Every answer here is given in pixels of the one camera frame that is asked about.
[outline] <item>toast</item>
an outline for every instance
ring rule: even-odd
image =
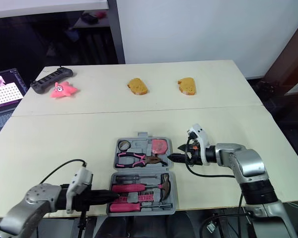
[[[134,79],[130,80],[130,82],[127,84],[127,86],[136,95],[143,95],[148,92],[148,88],[146,87],[144,82],[142,82],[141,79],[139,79],[139,78],[134,78]]]
[[[185,95],[194,95],[197,92],[193,78],[182,78],[178,81],[178,84],[180,84],[181,93]]]

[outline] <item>toolbox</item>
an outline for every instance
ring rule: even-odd
[[[148,136],[121,138],[115,149],[110,189],[120,197],[107,204],[109,216],[168,215],[178,205],[175,175],[169,171],[173,162],[171,140]]]

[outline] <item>laptop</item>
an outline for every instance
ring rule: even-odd
[[[0,130],[28,88],[16,68],[0,72]]]

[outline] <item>dark background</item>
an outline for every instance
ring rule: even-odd
[[[17,68],[29,86],[45,66],[117,64],[109,26],[72,29],[82,13],[0,18],[0,71]]]

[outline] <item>hammer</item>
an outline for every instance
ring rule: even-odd
[[[113,192],[122,193],[122,192],[141,192],[145,191],[148,188],[158,187],[162,190],[160,201],[165,200],[171,190],[171,185],[169,181],[169,174],[161,175],[161,184],[158,185],[146,185],[143,183],[135,183],[135,184],[122,184],[122,185],[113,185],[111,190]]]

